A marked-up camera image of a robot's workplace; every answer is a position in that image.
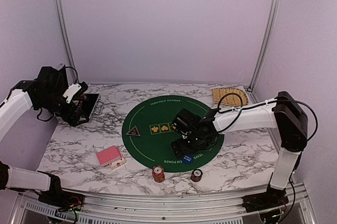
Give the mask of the aluminium frame post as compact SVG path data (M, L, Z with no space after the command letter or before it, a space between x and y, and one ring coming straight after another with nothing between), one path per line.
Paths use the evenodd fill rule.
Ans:
M257 57L257 62L255 64L252 78L247 88L247 90L250 92L253 92L257 86L257 83L258 83L258 80L259 80L259 77L260 77L260 74L263 68L263 64L266 59L267 48L269 45L273 27L274 27L274 24L277 18L279 3L280 3L280 0L271 0L271 3L270 3L270 9L269 9L269 13L267 16L266 28L265 28L264 35L263 35L262 44L259 50L259 55Z
M56 7L56 15L57 15L57 19L58 19L58 23L59 23L59 27L61 31L61 37L62 37L64 49L65 49L67 64L68 66L76 69L74 58L73 58L73 53L71 50L70 40L69 40L68 33L67 33L62 0L54 0L54 4Z

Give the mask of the blue small blind button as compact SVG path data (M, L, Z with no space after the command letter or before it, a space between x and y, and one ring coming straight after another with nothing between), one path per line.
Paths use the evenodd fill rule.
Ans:
M191 155L184 155L182 157L182 163L184 164L191 164L194 161L194 157Z

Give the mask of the playing card box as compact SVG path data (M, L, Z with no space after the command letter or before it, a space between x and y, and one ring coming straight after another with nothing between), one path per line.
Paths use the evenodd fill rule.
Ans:
M111 163L109 163L109 166L111 169L116 169L126 163L125 159L122 157L120 159L115 159Z

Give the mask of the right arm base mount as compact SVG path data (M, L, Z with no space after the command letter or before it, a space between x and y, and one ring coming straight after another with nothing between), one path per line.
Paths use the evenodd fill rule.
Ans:
M286 190L278 190L267 186L265 192L242 197L242 207L246 212L254 212L274 208L289 203Z

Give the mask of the red playing card deck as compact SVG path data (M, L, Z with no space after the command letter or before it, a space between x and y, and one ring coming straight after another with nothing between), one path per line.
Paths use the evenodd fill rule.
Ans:
M116 146L108 147L96 154L97 160L101 166L111 164L122 159L122 154Z

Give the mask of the orange poker chip stack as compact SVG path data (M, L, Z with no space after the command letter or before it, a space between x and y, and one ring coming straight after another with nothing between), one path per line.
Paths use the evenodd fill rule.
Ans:
M155 166L152 169L152 176L156 182L163 182L165 180L164 169L161 166Z

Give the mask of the woven bamboo tray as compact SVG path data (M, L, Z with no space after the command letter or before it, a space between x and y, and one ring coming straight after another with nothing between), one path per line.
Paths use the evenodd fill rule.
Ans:
M221 101L221 104L223 105L239 107L249 104L247 94L239 88L214 88L212 89L212 94L215 103L219 103L224 96L225 98Z

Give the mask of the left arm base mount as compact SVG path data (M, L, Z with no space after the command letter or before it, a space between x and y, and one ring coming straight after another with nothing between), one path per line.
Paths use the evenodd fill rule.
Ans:
M46 173L51 179L47 191L41 191L38 200L40 202L60 207L61 209L81 208L84 195L76 192L64 191L58 176Z

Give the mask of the round green poker mat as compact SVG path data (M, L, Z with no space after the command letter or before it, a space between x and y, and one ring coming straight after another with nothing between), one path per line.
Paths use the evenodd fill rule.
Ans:
M174 131L172 121L181 109L203 116L210 107L193 98L179 95L164 95L150 98L135 106L126 116L122 126L122 139L129 154L148 168L163 167L165 172L186 172L198 169L217 156L224 143L224 136L217 137L215 147L190 154L191 164L182 163L174 156L171 142L181 138ZM134 126L141 136L128 136L126 133Z

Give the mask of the aluminium poker case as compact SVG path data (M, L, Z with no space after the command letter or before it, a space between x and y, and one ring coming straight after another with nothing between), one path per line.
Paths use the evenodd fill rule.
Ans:
M88 122L94 115L100 115L105 105L100 94L82 94L78 100L72 100L72 102L82 108L84 114L88 117Z

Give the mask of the left aluminium frame post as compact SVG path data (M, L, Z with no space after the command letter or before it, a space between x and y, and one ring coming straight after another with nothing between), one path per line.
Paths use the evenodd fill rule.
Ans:
M70 40L69 40L68 33L67 33L62 0L54 0L54 4L56 7L56 15L57 15L57 19L58 19L58 23L59 23L59 27L61 31L61 37L62 37L64 49L65 49L67 64L68 66L76 69L74 58L73 58L73 53L71 50Z

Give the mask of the aluminium front rail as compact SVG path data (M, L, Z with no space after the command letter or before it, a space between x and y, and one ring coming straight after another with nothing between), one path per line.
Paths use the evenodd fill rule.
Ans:
M246 212L243 197L266 186L211 194L149 196L84 192L77 214L56 213L56 207L39 202L33 192L17 196L9 223L262 223L272 208Z

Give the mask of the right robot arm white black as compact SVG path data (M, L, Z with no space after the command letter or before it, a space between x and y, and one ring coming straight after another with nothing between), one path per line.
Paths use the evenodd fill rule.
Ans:
M308 116L302 109L304 103L294 100L286 91L275 98L253 105L240 104L238 108L216 107L198 116L183 108L172 121L181 137L171 142L176 158L211 149L220 135L236 131L275 129L279 132L281 146L269 187L261 195L261 203L272 207L281 199L281 190L295 171L298 159L310 140Z

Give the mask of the right aluminium frame post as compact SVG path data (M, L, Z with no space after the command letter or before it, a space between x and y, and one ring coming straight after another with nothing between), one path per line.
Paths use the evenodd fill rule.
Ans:
M280 3L280 0L271 0L271 3L270 3L270 9L269 9L269 13L267 16L266 28L265 28L264 35L263 35L262 44L259 50L259 55L257 57L257 62L255 64L252 78L247 88L247 90L250 92L253 92L257 86L257 83L258 83L258 80L259 80L259 77L260 77L260 74L263 68L263 64L266 59L267 48L269 45L273 27L274 27L274 24L277 18L279 3Z

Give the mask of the triangular all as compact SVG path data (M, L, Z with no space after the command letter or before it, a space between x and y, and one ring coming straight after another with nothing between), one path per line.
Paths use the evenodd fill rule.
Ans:
M140 131L138 130L138 128L136 126L134 126L132 129L130 129L126 135L128 136L136 136L136 137L140 137Z

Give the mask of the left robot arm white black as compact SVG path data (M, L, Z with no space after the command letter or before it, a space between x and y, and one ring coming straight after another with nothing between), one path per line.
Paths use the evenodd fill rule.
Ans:
M67 66L57 68L43 66L34 80L21 80L10 89L1 103L1 137L30 109L47 110L52 117L59 117L70 126L89 121L78 101L87 91L86 82L76 80L69 84ZM45 191L45 196L54 205L66 202L65 191L52 185L54 178L39 171L17 168L1 163L1 189L23 189Z

